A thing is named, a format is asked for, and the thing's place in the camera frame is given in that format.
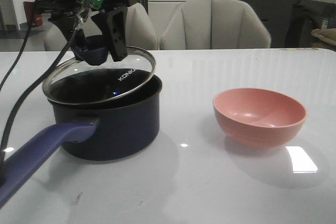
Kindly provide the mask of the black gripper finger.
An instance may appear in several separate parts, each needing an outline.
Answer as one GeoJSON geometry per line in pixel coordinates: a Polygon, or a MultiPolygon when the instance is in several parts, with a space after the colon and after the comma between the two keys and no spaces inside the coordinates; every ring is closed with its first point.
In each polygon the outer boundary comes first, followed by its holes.
{"type": "Polygon", "coordinates": [[[61,11],[51,12],[48,19],[52,27],[47,31],[47,50],[61,51],[67,42],[76,59],[81,59],[80,50],[87,48],[87,39],[74,15],[61,11]]]}
{"type": "Polygon", "coordinates": [[[122,61],[128,56],[125,42],[125,22],[128,8],[116,6],[103,9],[91,17],[92,21],[102,32],[104,43],[113,61],[122,61]]]}

